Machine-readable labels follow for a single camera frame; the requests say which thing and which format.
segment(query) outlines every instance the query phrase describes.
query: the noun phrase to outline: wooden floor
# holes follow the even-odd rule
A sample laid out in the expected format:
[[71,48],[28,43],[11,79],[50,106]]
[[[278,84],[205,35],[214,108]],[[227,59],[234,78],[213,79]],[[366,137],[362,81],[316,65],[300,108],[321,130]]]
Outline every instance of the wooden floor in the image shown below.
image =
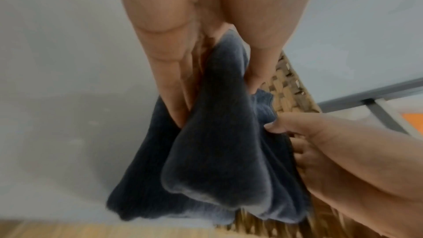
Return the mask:
[[0,238],[232,238],[213,229],[0,221]]

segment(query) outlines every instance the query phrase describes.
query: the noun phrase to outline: skin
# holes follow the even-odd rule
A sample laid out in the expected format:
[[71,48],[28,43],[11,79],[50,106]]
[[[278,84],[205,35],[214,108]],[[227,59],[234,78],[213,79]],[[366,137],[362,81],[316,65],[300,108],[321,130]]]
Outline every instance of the skin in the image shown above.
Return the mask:
[[250,93],[274,72],[308,0],[122,0],[170,115],[182,127],[195,102],[203,54],[231,24],[251,46]]
[[423,141],[327,115],[285,113],[265,126],[292,138],[312,194],[388,237],[423,234]]

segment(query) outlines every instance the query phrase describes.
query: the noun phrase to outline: orange object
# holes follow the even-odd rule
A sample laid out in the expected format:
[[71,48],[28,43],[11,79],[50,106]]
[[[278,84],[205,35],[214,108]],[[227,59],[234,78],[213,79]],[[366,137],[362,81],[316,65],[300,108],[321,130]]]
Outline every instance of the orange object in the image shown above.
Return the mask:
[[402,117],[423,135],[423,114],[402,114]]

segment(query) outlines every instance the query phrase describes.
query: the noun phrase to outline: wicker basket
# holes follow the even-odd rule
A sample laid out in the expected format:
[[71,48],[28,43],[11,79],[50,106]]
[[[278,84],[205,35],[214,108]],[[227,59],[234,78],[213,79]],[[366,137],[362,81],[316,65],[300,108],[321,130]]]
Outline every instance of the wicker basket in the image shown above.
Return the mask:
[[[321,112],[283,52],[274,76],[261,88],[274,95],[273,108],[278,114],[283,112]],[[365,226],[340,215],[329,205],[314,197],[312,197],[312,204],[313,209],[309,216],[299,224],[285,224],[275,220],[263,221],[240,210],[233,224],[216,228],[228,233],[272,238],[380,237]]]

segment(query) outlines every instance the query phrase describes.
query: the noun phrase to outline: white wall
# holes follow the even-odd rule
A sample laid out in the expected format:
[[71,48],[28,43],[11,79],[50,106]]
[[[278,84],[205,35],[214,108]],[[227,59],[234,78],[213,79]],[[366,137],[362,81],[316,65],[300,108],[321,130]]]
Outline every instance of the white wall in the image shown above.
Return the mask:
[[285,52],[317,102],[423,77],[423,0],[311,0]]
[[120,0],[0,0],[0,218],[117,220],[157,96]]

